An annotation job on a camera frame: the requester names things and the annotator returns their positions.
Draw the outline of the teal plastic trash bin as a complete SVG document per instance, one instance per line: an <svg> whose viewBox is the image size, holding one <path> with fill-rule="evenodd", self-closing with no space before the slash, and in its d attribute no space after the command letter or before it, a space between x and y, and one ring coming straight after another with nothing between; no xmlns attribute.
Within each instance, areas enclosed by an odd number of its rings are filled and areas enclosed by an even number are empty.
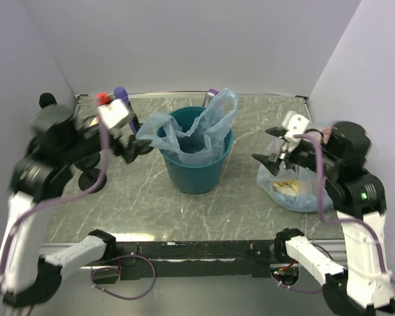
<svg viewBox="0 0 395 316"><path fill-rule="evenodd" d="M190 128L203 107L183 107L171 113L183 129ZM171 182L184 194L203 194L211 190L221 178L223 165L230 153L233 141L232 130L224 138L224 152L213 163L198 166L184 165L169 157L169 152L160 149Z"/></svg>

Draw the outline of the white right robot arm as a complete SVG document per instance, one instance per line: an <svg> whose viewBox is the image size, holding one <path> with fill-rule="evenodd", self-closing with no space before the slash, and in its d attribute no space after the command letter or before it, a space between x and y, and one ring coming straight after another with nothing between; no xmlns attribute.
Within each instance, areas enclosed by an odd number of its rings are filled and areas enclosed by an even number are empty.
<svg viewBox="0 0 395 316"><path fill-rule="evenodd" d="M365 168L371 141L354 122L338 121L329 133L304 125L267 129L282 140L270 155L255 154L269 172L299 166L317 175L317 207L325 224L323 200L331 198L342 228L346 264L340 265L319 251L296 228L286 228L274 240L275 257L299 263L321 285L329 309L336 315L395 313L392 273L386 265L384 224L386 198L382 182Z"/></svg>

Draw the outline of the light blue trash bag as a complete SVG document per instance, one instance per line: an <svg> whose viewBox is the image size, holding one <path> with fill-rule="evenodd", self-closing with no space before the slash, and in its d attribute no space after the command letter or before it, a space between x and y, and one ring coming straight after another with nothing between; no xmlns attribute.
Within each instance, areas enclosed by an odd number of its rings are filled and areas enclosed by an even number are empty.
<svg viewBox="0 0 395 316"><path fill-rule="evenodd" d="M176 163L201 166L215 162L225 151L224 139L230 132L238 110L238 98L230 89L219 92L190 127L181 127L173 114L153 113L142 125L136 138L150 140Z"/></svg>

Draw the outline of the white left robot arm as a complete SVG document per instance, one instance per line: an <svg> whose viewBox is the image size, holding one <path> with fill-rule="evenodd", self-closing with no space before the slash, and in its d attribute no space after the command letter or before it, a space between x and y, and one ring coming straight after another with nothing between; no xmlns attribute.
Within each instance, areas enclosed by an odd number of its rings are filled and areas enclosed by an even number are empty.
<svg viewBox="0 0 395 316"><path fill-rule="evenodd" d="M45 303L80 267L94 261L108 265L116 259L115 237L101 230L56 254L40 254L54 208L76 201L76 196L63 195L72 178L71 166L98 153L107 167L111 151L131 163L149 143L130 138L123 145L113 136L134 118L120 101L99 106L97 118L95 126L79 128L68 108L50 105L32 123L36 148L14 167L0 249L0 295L7 306L18 309Z"/></svg>

